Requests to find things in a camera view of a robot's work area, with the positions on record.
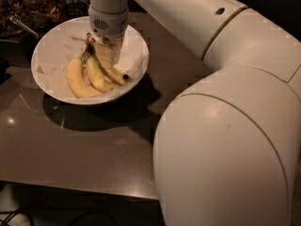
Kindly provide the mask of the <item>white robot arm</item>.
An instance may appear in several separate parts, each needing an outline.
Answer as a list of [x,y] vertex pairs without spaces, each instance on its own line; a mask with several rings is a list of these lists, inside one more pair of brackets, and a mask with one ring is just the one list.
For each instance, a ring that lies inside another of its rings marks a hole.
[[[135,0],[211,70],[167,107],[153,166],[166,226],[290,226],[301,44],[235,0]],[[127,0],[90,0],[113,40]]]

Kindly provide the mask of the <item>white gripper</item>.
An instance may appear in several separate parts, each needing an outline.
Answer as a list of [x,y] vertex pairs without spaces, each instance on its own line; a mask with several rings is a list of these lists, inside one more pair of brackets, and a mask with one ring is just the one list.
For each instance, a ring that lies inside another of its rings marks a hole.
[[118,62],[123,46],[123,34],[128,26],[128,9],[120,13],[99,12],[89,7],[88,16],[91,30],[99,37],[109,40],[107,44],[96,42],[94,52],[101,65],[112,69]]

